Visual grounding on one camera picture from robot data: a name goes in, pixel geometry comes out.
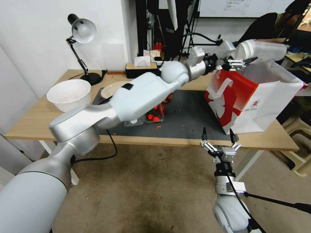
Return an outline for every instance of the desk lamp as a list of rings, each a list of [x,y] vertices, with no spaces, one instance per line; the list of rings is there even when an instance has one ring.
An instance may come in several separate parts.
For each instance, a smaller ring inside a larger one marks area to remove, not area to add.
[[[97,73],[89,73],[86,64],[79,58],[73,47],[75,42],[86,44],[93,40],[96,34],[95,24],[87,19],[81,19],[75,14],[68,15],[68,21],[72,25],[72,36],[66,39],[66,41],[70,45],[71,50],[74,52],[80,66],[84,70],[84,75],[82,75],[80,79],[88,81],[91,85],[100,83],[103,80],[103,77]]]

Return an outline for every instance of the wooden table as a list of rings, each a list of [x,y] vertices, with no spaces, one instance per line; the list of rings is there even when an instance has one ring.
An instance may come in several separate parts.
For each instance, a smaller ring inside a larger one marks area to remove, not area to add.
[[[101,71],[90,71],[101,74]],[[68,80],[69,78],[81,74],[82,70],[68,70],[58,82]],[[206,90],[211,80],[211,74],[202,76],[190,83],[187,83],[183,90]],[[123,73],[106,74],[103,81],[92,86],[92,100],[95,98],[101,87],[105,87],[111,83],[129,80]],[[48,153],[55,148],[52,133],[49,130],[49,123],[61,115],[52,103],[48,102],[44,95],[6,134],[9,139],[28,139],[39,140]],[[135,145],[159,145],[159,146],[198,146],[199,139],[178,139],[178,138],[147,138],[147,137],[129,137],[129,136],[113,136],[116,144],[135,144]],[[100,143],[111,143],[109,136],[101,135]],[[213,145],[230,146],[230,141],[225,140],[209,140]],[[283,127],[275,120],[265,132],[239,134],[239,143],[243,149],[249,149],[249,153],[241,161],[240,165],[235,169],[236,180],[248,170],[248,168],[256,161],[264,150],[277,151],[297,151],[299,148],[289,137]],[[78,177],[72,171],[72,182],[77,184]]]
[[[289,69],[292,64],[301,61],[305,57],[306,55],[303,55],[301,53],[287,53],[284,57],[284,61],[282,62],[281,66],[284,67],[285,69]],[[311,69],[305,66],[299,66],[297,68],[299,68],[306,74],[311,73]],[[311,85],[308,83],[308,87],[304,91],[297,93],[296,96],[311,96]]]
[[[287,53],[284,57],[284,61],[282,62],[281,66],[286,68],[291,66],[293,63],[301,61],[304,59],[306,55],[303,55],[301,53]],[[306,73],[311,73],[311,69],[307,68],[305,66],[302,66],[301,69]]]

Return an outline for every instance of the black lamp base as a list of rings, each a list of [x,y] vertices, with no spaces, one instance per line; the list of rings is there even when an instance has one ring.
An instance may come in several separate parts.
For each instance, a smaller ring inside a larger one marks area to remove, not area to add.
[[[89,73],[88,75],[82,75],[80,79],[88,81],[91,86],[100,83],[103,80],[103,77],[97,73]]]

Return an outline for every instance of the white plastic cup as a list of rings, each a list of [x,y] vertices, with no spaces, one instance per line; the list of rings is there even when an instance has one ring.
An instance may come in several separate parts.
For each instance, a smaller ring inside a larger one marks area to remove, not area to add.
[[[264,61],[278,61],[284,58],[286,46],[283,44],[246,40],[240,43],[233,52],[232,57],[236,60],[246,60],[258,57],[253,63]]]
[[[82,79],[63,81],[53,86],[46,98],[59,110],[67,112],[91,102],[91,84]]]

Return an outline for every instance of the lamp shade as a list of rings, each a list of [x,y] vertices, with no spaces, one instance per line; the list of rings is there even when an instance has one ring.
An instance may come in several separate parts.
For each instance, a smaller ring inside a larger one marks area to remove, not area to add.
[[[72,25],[72,35],[81,44],[91,42],[96,35],[95,24],[87,19],[81,19],[75,14],[68,15],[68,21]]]

